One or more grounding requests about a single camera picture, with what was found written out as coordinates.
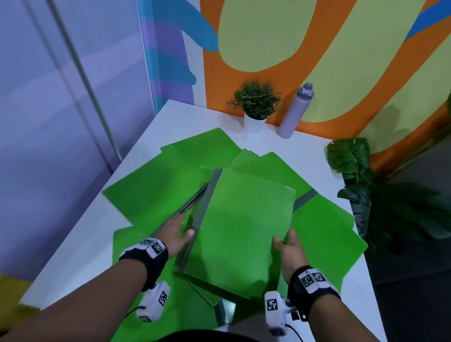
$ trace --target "light green painted shape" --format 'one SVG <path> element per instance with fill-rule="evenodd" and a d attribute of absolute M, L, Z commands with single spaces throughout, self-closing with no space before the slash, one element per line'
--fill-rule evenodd
<path fill-rule="evenodd" d="M 316 0 L 225 0 L 218 33 L 222 59 L 247 72 L 286 60 L 304 40 L 315 6 Z"/>
<path fill-rule="evenodd" d="M 360 133 L 359 137 L 368 139 L 371 153 L 404 139 L 446 101 L 450 92 L 450 55 L 451 35 Z"/>
<path fill-rule="evenodd" d="M 362 101 L 396 55 L 424 3 L 358 0 L 304 81 L 313 83 L 315 97 L 302 120 L 332 120 Z"/>

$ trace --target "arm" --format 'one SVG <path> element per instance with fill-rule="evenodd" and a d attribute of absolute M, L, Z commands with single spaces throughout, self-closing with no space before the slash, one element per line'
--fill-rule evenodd
<path fill-rule="evenodd" d="M 188 230 L 179 237 L 185 215 L 169 220 L 156 236 L 175 256 L 193 237 Z M 14 328 L 1 342 L 109 341 L 147 280 L 144 264 L 120 260 L 74 292 Z"/>
<path fill-rule="evenodd" d="M 307 266 L 308 260 L 299 237 L 293 229 L 288 231 L 287 243 L 274 237 L 274 247 L 280 251 L 282 276 L 290 282 L 293 273 Z M 358 320 L 356 316 L 334 295 L 319 297 L 312 305 L 309 324 L 317 342 L 377 342 L 378 339 Z"/>

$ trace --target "white plant pot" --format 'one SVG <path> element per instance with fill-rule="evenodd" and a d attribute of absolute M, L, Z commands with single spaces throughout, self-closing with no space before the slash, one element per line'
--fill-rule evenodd
<path fill-rule="evenodd" d="M 244 131 L 249 135 L 256 135 L 260 132 L 263 125 L 265 125 L 266 119 L 263 120 L 255 120 L 248 116 L 246 113 L 244 114 Z"/>

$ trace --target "forearm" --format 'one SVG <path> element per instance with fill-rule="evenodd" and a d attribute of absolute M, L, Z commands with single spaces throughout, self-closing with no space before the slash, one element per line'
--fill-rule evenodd
<path fill-rule="evenodd" d="M 313 303 L 308 322 L 316 342 L 378 341 L 334 295 L 324 295 Z"/>
<path fill-rule="evenodd" d="M 109 341 L 147 279 L 137 260 L 121 260 L 6 334 L 7 341 Z"/>

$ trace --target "purple water bottle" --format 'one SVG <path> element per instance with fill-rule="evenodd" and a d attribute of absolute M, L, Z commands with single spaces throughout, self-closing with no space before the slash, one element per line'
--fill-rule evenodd
<path fill-rule="evenodd" d="M 288 139 L 291 137 L 298 126 L 299 120 L 301 120 L 302 115 L 304 115 L 308 105 L 312 101 L 313 95 L 315 95 L 315 92 L 311 83 L 306 83 L 298 89 L 282 124 L 277 130 L 277 134 L 281 138 Z"/>

